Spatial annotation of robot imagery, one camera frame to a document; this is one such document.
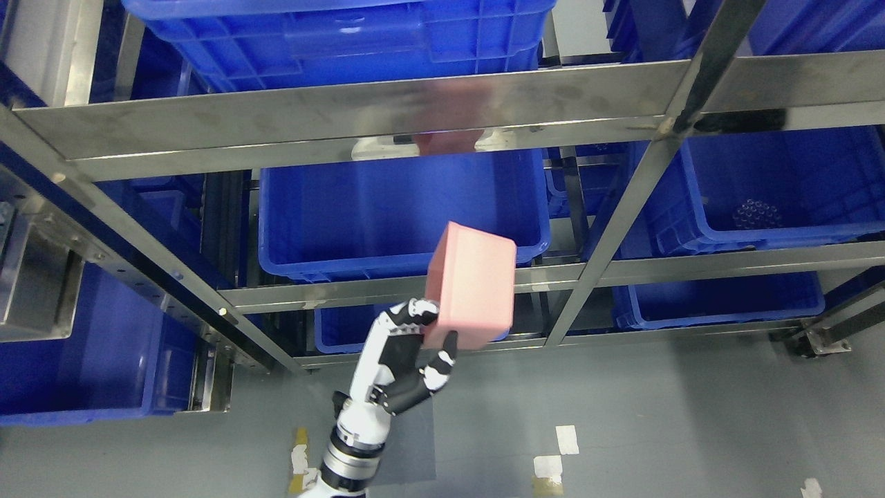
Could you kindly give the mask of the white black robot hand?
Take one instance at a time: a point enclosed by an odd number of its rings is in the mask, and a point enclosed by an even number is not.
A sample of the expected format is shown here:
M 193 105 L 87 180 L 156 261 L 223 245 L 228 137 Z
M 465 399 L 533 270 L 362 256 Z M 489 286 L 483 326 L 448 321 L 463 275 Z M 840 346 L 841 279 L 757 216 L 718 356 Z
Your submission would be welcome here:
M 438 302 L 412 297 L 374 318 L 348 392 L 353 409 L 397 416 L 445 387 L 456 363 L 458 332 L 449 331 L 436 355 L 418 366 L 426 328 L 439 312 Z

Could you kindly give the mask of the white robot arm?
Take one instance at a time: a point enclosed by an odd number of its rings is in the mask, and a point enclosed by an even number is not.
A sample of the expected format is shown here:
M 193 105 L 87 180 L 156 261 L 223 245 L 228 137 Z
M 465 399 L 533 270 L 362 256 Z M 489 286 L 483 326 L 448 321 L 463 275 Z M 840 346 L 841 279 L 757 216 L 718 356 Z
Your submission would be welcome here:
M 394 416 L 374 403 L 360 403 L 342 391 L 332 395 L 335 414 L 328 445 L 316 468 L 307 466 L 306 444 L 296 444 L 290 496 L 370 497 Z

